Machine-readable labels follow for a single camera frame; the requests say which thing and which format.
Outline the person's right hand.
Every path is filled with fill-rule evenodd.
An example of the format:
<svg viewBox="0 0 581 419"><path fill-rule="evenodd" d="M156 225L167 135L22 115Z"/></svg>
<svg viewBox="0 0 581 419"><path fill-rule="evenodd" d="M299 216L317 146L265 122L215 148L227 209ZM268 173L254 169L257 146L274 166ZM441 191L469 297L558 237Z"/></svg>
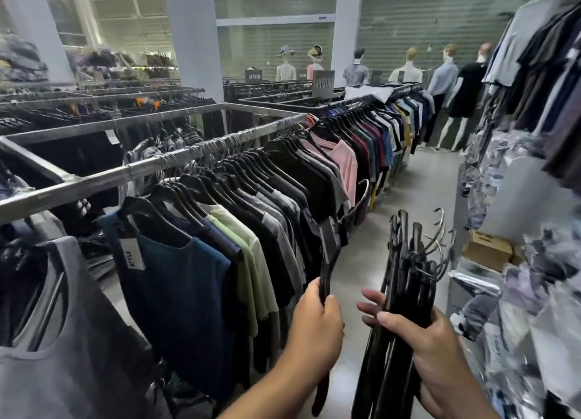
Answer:
<svg viewBox="0 0 581 419"><path fill-rule="evenodd" d="M368 300L367 303L357 304L358 310L363 314L363 322L371 327L379 325L376 315L379 312L385 312L382 308L386 296L372 289L362 289L361 293ZM432 340L406 342L412 350L414 364L422 385L434 397L443 397L447 392L481 391L483 393L469 368L454 329L437 307L432 308L431 325L428 328L435 336Z"/></svg>

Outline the bundle of black hangers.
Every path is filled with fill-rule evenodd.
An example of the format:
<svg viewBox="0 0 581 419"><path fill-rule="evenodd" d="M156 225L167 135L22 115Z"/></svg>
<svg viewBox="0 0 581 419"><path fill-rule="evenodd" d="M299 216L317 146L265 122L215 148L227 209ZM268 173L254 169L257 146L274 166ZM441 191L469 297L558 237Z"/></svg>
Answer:
<svg viewBox="0 0 581 419"><path fill-rule="evenodd" d="M455 231L446 231L445 212L439 215L434 235L425 235L422 225L409 223L409 214L399 210L390 219L389 256L381 292L384 312L400 314L422 328L431 323L438 282L452 252L443 243ZM359 373L351 419L410 419L420 377L412 349L399 336L380 325L372 327Z"/></svg>

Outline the single black clothes hanger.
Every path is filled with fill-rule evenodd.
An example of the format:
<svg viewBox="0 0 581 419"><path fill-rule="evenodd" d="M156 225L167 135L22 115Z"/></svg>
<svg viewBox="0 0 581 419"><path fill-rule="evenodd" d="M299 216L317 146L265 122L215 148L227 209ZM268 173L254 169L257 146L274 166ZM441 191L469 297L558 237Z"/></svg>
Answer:
<svg viewBox="0 0 581 419"><path fill-rule="evenodd" d="M371 184L369 179L365 178L359 181L358 186L364 188L361 200L343 217L339 219L329 217L320 225L323 262L320 271L319 298L322 305L325 305L325 300L330 295L330 280L333 269L341 250L348 244L348 232L354 225L357 212L365 207Z"/></svg>

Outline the brown cardboard box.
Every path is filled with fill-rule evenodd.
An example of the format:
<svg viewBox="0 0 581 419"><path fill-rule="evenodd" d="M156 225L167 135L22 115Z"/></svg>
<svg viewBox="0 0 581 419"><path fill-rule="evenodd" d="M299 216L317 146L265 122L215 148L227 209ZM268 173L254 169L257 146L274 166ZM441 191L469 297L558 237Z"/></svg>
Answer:
<svg viewBox="0 0 581 419"><path fill-rule="evenodd" d="M510 263L514 250L512 244L497 236L471 229L462 249L462 257L480 266L502 272L506 263Z"/></svg>

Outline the pile of bagged clothes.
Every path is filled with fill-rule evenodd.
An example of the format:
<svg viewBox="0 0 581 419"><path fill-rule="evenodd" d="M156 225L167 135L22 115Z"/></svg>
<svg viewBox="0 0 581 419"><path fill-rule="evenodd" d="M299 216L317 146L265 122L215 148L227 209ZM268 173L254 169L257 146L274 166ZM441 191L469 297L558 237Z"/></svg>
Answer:
<svg viewBox="0 0 581 419"><path fill-rule="evenodd" d="M448 317L501 419L581 419L581 221L511 244L502 272L460 254Z"/></svg>

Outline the blue t-shirt with tag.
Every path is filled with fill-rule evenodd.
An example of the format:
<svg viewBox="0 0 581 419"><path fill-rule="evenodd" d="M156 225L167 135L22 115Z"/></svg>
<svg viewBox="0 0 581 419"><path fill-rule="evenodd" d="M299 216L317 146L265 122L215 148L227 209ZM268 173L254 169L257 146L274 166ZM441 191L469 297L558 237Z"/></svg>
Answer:
<svg viewBox="0 0 581 419"><path fill-rule="evenodd" d="M224 321L222 289L231 262L181 231L141 197L98 218L126 305L172 371L223 403L234 390L235 334Z"/></svg>

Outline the large black sign board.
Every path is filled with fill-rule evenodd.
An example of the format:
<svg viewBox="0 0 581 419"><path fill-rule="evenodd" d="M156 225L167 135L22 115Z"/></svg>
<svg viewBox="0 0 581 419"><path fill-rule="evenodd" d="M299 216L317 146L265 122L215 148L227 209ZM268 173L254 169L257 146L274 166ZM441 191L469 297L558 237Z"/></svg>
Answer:
<svg viewBox="0 0 581 419"><path fill-rule="evenodd" d="M314 70L311 90L312 98L331 99L335 90L335 71Z"/></svg>

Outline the mannequin with patterned shirt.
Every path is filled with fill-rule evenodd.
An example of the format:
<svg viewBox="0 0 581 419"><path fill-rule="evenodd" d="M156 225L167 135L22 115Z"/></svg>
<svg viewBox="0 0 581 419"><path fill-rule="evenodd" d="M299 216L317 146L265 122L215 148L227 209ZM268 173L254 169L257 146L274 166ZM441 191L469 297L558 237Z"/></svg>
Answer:
<svg viewBox="0 0 581 419"><path fill-rule="evenodd" d="M353 62L343 71L345 86L369 85L371 72L362 62L364 54L365 48L355 50Z"/></svg>

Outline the mannequin with black t-shirt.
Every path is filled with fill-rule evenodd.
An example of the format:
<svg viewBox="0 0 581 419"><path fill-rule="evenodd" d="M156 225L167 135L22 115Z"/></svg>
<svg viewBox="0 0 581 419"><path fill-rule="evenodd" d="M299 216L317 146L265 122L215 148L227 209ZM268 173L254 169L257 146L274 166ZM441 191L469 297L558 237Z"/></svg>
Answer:
<svg viewBox="0 0 581 419"><path fill-rule="evenodd" d="M460 126L450 151L456 151L460 147L469 119L475 113L479 102L478 99L483 86L482 80L487 70L491 49L492 42L488 41L483 43L478 50L476 61L465 65L460 70L452 92L445 104L448 119L440 133L437 145L433 147L434 151L440 151L442 149L442 143L448 135L453 122L457 119L460 119Z"/></svg>

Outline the silver metal clothes rack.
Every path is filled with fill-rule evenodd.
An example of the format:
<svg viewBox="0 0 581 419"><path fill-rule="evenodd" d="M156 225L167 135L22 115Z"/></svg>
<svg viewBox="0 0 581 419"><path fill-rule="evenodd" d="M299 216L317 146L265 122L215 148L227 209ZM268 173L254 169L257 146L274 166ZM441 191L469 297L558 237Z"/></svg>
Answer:
<svg viewBox="0 0 581 419"><path fill-rule="evenodd" d="M125 129L128 126L142 125L154 121L164 121L193 114L206 114L222 111L237 111L254 115L277 117L278 120L206 140L192 146L164 153L144 160L80 177L68 173L21 144L52 142L67 137L84 136L96 132ZM0 200L0 225L7 224L56 206L90 197L109 188L125 185L132 180L151 175L168 168L182 166L197 158L210 154L226 155L227 149L237 144L253 143L258 138L293 129L305 123L307 113L297 113L275 108L248 106L243 104L220 103L201 107L183 108L162 113L151 113L100 122L90 122L64 128L31 131L22 134L0 136L0 150L16 156L33 170L54 181L54 185L35 189L20 195Z"/></svg>

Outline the mannequin with pink top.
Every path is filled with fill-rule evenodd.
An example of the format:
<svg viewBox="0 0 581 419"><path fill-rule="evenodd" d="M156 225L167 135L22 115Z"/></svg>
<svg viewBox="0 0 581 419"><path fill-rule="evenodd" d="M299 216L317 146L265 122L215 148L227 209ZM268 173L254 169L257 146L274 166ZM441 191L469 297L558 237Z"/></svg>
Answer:
<svg viewBox="0 0 581 419"><path fill-rule="evenodd" d="M323 49L320 45L314 45L308 52L307 56L311 60L311 64L306 67L307 70L307 80L312 81L315 71L323 71L324 68L321 65L323 60Z"/></svg>

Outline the mannequin with light blue shirt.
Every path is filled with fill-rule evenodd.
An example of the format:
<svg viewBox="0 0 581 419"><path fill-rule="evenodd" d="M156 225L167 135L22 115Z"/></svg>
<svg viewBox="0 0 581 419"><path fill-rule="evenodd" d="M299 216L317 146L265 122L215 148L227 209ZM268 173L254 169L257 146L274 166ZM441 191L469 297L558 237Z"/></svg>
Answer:
<svg viewBox="0 0 581 419"><path fill-rule="evenodd" d="M425 150L430 142L441 108L458 77L459 70L455 63L457 53L458 46L455 43L451 43L444 48L443 63L434 71L427 88L427 93L430 94L433 99L434 113L426 126L420 146L421 150Z"/></svg>

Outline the white pillar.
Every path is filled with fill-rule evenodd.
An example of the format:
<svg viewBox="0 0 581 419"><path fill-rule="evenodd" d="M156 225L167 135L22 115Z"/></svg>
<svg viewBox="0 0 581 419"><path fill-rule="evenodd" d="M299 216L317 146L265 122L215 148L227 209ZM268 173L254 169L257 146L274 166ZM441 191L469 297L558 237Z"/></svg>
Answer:
<svg viewBox="0 0 581 419"><path fill-rule="evenodd" d="M335 71L335 87L345 86L343 72L354 60L359 33L362 0L336 0L330 69Z"/></svg>
<svg viewBox="0 0 581 419"><path fill-rule="evenodd" d="M181 84L224 101L214 0L166 0Z"/></svg>

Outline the row of dark hanging trousers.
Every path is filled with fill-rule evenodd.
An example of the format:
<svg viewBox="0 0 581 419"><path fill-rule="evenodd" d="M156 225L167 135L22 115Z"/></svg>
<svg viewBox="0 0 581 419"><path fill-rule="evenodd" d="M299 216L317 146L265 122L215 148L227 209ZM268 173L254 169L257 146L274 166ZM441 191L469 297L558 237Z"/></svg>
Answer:
<svg viewBox="0 0 581 419"><path fill-rule="evenodd" d="M0 96L0 136L215 104L203 89L115 87Z"/></svg>

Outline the row of wall hung shirts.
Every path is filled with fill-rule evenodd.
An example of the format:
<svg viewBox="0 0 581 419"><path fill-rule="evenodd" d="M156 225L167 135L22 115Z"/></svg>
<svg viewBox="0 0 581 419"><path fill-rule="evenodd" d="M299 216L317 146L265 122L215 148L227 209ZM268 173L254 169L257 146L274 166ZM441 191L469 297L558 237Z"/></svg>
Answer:
<svg viewBox="0 0 581 419"><path fill-rule="evenodd" d="M542 170L581 197L581 0L529 0L494 51L483 81L496 110L532 140Z"/></svg>

